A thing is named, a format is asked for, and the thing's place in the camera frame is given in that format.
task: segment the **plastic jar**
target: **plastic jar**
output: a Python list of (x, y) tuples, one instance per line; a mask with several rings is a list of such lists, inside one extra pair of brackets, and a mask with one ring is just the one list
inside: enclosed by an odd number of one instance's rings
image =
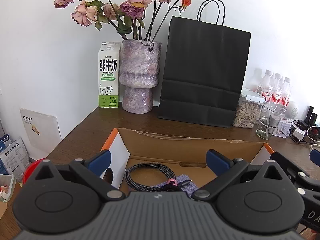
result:
[(242, 89), (232, 125), (235, 127), (253, 128), (264, 101), (265, 98), (257, 92)]

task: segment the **black paper bag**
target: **black paper bag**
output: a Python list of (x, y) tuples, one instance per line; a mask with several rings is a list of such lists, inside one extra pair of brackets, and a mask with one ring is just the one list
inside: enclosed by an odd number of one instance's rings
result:
[(230, 127), (251, 33), (223, 26), (223, 22), (224, 16), (222, 25), (172, 17), (159, 118)]

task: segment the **purple textured vase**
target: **purple textured vase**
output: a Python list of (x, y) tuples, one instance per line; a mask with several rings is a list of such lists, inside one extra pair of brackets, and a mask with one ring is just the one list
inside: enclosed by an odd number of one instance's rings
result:
[(120, 66), (120, 83), (125, 85), (122, 108), (144, 114), (152, 109), (151, 88), (159, 83), (161, 42), (125, 40)]

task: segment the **brown tabletop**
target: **brown tabletop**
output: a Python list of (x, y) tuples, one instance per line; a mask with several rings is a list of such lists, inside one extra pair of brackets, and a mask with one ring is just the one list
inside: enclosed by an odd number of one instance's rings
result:
[[(255, 134), (255, 128), (219, 128), (184, 122), (158, 119), (157, 107), (147, 114), (130, 114), (119, 108), (97, 108), (89, 114), (48, 156), (54, 163), (69, 163), (75, 158), (88, 159), (100, 151), (108, 135), (115, 127), (124, 127), (150, 133), (177, 135), (193, 138), (235, 139), (263, 141)], [(320, 179), (320, 168), (309, 159), (307, 145), (298, 145), (290, 138), (272, 136), (268, 144)], [(12, 214), (11, 205), (0, 220), (0, 240), (9, 240), (20, 231)]]

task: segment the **milk carton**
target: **milk carton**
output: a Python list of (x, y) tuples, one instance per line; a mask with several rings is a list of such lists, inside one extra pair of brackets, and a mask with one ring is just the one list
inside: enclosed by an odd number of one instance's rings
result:
[(118, 107), (120, 42), (103, 42), (99, 50), (99, 107)]

